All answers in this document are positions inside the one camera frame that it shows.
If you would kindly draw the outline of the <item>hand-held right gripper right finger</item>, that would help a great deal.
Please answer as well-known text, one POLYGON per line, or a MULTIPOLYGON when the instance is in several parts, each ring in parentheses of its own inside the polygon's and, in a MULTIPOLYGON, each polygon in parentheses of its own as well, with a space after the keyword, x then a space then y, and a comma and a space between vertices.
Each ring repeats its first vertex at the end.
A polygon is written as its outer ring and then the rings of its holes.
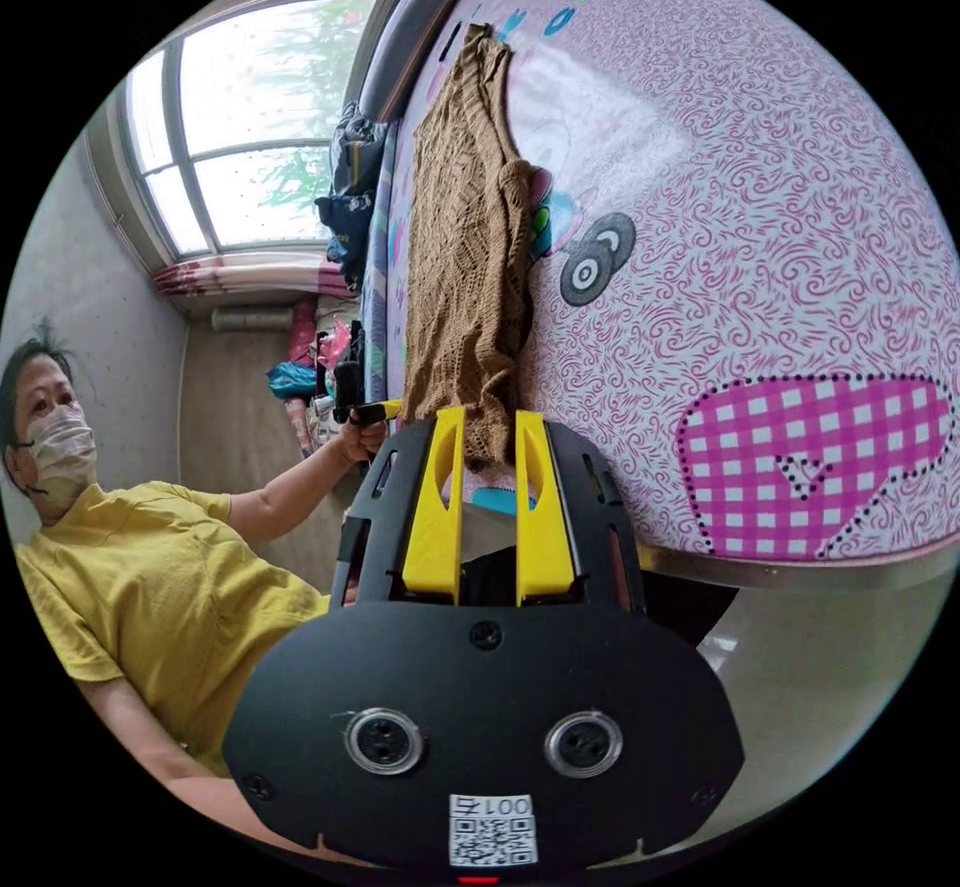
POLYGON ((554 597, 574 582, 560 486, 543 415, 521 410, 515 421, 517 487, 531 487, 535 503, 517 499, 516 598, 554 597))

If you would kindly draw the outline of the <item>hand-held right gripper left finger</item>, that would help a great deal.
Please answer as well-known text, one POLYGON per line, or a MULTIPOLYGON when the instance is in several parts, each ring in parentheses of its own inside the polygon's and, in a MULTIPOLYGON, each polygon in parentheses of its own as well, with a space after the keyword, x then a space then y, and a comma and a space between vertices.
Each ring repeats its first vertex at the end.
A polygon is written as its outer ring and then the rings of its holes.
POLYGON ((447 407, 430 430, 402 569, 414 594, 460 598, 465 422, 447 407))

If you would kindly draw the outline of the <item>person's left hand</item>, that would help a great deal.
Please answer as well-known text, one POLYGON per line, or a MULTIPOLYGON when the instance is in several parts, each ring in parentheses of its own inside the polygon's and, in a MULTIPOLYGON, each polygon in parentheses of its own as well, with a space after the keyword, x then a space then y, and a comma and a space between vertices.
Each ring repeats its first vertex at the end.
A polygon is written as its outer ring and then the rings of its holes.
POLYGON ((362 423, 350 419, 338 433, 338 450, 348 464, 367 462, 380 450, 387 432, 385 421, 362 423))

